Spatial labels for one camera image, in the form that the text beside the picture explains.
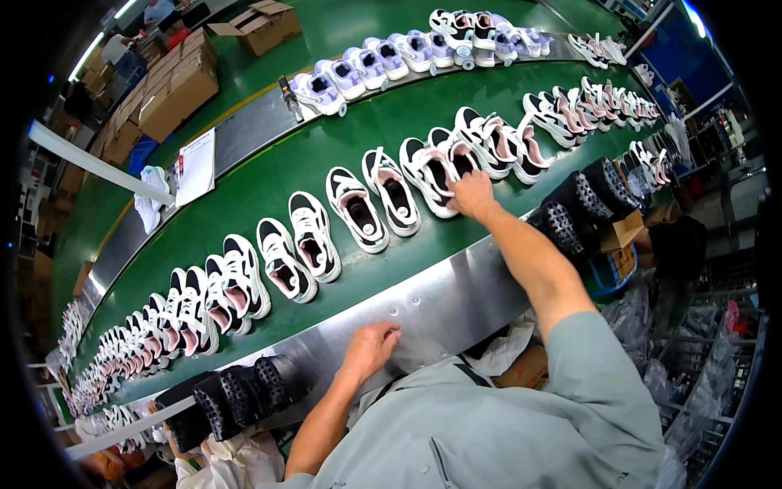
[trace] shoe tongue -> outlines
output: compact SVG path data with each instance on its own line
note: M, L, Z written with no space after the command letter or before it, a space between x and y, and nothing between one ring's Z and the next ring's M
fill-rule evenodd
M340 209L344 209L345 207L347 207L347 203L350 199L354 197L363 199L366 196L367 196L367 192L365 190L349 189L339 197L339 202L337 203L337 207Z

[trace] fluorescent light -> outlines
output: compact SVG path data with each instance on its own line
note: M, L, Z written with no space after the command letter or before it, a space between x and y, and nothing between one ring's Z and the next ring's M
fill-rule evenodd
M133 5L134 3L136 3L136 0L127 0L127 3L125 5L122 5L120 11L114 14L114 18L119 19L120 17L122 17L122 14L124 14L125 11L128 10L131 7L131 5Z
M70 76L68 77L68 81L73 81L76 79L76 73L79 72L81 67L84 65L84 62L87 61L87 58L90 56L90 53L93 49L98 45L98 43L103 39L103 33L98 32L98 35L95 36L95 39L90 44L90 47L87 48L87 51L84 51L84 54L81 55L81 59L79 59L79 62L76 63L76 67L74 67L74 70L70 72Z

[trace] open cardboard box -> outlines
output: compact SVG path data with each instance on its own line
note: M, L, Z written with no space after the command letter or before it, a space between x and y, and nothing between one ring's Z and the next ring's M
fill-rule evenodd
M217 35L236 36L256 56L301 32L294 8L274 0L253 3L228 22L207 25Z
M636 209L633 213L621 221L606 226L599 231L600 251L621 250L627 246L630 241L644 228L644 219L640 215L640 210Z

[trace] red object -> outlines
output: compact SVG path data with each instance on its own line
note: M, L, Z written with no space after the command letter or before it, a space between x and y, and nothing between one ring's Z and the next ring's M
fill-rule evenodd
M185 27L181 31L177 32L173 36L171 36L171 39L168 40L168 50L174 49L177 47L177 45L181 44L182 41L185 40L186 37L188 37L192 32L190 32L190 29Z

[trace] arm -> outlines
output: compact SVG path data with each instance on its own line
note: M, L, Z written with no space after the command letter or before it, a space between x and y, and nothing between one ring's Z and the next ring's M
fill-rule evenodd
M291 446L285 478L317 474L345 433L350 403L358 390L391 358L402 333L399 325L381 321L353 333L342 367L320 402L304 419Z
M562 319L576 312L597 311L578 272L557 247L494 200L485 171L466 174L451 190L454 198L449 207L476 219L497 241L513 278L535 308L543 341L548 341Z

